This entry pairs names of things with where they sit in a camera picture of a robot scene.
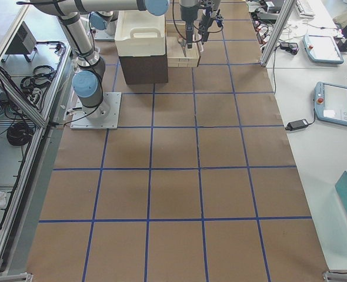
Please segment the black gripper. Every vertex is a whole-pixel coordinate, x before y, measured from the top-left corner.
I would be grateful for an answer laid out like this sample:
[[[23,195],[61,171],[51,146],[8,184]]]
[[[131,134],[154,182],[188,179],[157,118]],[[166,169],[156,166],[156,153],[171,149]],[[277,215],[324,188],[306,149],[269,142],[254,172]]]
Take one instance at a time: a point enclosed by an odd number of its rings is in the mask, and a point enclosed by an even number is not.
[[[197,19],[197,9],[196,8],[181,8],[181,19],[185,22],[185,38],[189,38],[185,40],[186,48],[192,49],[193,45],[193,23]]]
[[[217,12],[218,11],[214,8],[203,10],[199,27],[198,27],[198,32],[200,35],[210,34],[209,28],[212,26]]]

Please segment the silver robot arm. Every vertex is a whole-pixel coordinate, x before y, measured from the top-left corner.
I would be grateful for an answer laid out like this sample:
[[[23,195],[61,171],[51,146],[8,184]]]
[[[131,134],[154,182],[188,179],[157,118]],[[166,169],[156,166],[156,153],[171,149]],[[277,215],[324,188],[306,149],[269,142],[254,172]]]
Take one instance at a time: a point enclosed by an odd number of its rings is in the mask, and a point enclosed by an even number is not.
[[[185,22],[185,36],[188,49],[192,48],[195,42],[193,36],[197,31],[201,42],[208,40],[210,31],[209,28],[216,23],[223,30],[223,16],[219,9],[220,1],[208,0],[190,0],[179,1],[181,19]]]
[[[186,35],[180,35],[186,40],[189,48],[192,47],[194,35],[194,22],[198,17],[198,10],[207,9],[201,1],[179,1],[181,18],[185,22]],[[92,12],[109,11],[138,11],[137,18],[148,12],[154,17],[164,16],[169,8],[169,1],[29,1],[17,2],[17,5],[32,5],[41,12],[56,16],[61,28],[69,41],[70,46],[77,55],[77,64],[80,72],[72,80],[72,87],[82,103],[83,118],[97,119],[109,113],[109,105],[104,102],[102,80],[105,73],[105,61],[95,50],[85,28],[81,22],[81,15]],[[168,82],[167,55],[158,56],[156,77],[153,71],[153,59],[141,59],[134,61],[140,66],[133,70],[133,75],[140,78],[128,80],[127,84],[149,84]],[[132,59],[127,59],[126,66],[131,67]]]

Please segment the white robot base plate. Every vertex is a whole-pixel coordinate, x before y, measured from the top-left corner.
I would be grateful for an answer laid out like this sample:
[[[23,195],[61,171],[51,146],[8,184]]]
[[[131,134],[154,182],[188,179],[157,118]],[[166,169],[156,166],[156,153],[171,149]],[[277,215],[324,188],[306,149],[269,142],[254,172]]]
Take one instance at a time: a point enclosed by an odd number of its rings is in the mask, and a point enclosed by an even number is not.
[[[81,101],[77,98],[76,107],[80,107],[80,110],[74,111],[74,121],[69,124],[70,128],[73,130],[117,129],[121,99],[121,92],[104,92],[104,99],[99,108],[86,116],[92,112],[92,109],[83,108]]]

